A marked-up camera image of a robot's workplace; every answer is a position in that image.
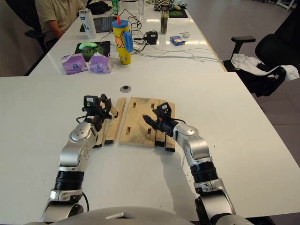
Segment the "gray floor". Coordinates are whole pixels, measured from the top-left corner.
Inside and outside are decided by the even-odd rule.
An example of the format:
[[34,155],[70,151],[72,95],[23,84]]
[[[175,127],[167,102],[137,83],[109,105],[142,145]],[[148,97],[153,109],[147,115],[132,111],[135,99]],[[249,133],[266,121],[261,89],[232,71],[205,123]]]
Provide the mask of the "gray floor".
[[[256,44],[275,32],[291,11],[262,0],[185,0],[208,42],[222,60],[230,59],[233,36],[252,35],[240,53],[255,56]],[[285,82],[269,97],[256,98],[266,116],[300,165],[300,79]],[[300,224],[300,213],[272,216],[277,225]]]

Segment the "red straw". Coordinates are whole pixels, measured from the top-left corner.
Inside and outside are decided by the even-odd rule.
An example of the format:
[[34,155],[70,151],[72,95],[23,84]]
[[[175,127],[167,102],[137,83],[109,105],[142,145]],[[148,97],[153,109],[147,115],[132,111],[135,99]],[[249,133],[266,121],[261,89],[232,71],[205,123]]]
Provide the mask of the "red straw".
[[118,21],[118,25],[121,25],[121,20],[120,20],[120,16],[117,15],[117,21]]

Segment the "person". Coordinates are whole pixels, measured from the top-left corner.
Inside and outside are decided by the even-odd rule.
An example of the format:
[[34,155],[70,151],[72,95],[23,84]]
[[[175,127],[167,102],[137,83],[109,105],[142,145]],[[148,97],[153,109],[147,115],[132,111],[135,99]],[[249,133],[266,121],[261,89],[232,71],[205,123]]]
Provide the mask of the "person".
[[48,50],[75,21],[78,11],[85,8],[80,0],[35,0],[35,4]]

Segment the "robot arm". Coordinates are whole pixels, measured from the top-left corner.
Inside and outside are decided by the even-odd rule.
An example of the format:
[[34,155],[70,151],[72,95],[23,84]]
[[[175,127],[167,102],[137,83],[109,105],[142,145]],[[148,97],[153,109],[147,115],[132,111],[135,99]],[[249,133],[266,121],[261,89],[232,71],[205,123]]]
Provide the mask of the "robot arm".
[[54,188],[42,215],[42,222],[56,222],[83,212],[78,204],[83,195],[82,182],[90,150],[97,142],[98,132],[105,119],[111,119],[111,100],[102,94],[85,96],[82,110],[87,112],[83,122],[70,133],[60,154],[59,171]]
[[198,130],[172,119],[168,103],[159,105],[153,112],[157,115],[157,120],[154,121],[151,117],[143,115],[146,123],[155,130],[166,132],[168,136],[173,137],[184,151],[194,177],[196,193],[199,194],[199,197],[195,199],[195,204],[200,224],[218,225],[231,224],[231,222],[232,224],[235,222],[251,224],[246,219],[235,215],[233,204],[212,162],[209,147],[199,136]]

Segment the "laptop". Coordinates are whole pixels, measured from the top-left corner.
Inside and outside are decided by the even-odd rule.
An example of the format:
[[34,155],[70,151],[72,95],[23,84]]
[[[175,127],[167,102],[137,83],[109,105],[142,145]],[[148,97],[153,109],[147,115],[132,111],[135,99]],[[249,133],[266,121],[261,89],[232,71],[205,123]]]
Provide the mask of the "laptop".
[[[113,30],[112,22],[115,21],[116,19],[117,18],[115,16],[94,18],[96,33],[112,31]],[[81,25],[80,32],[84,32],[83,25]]]

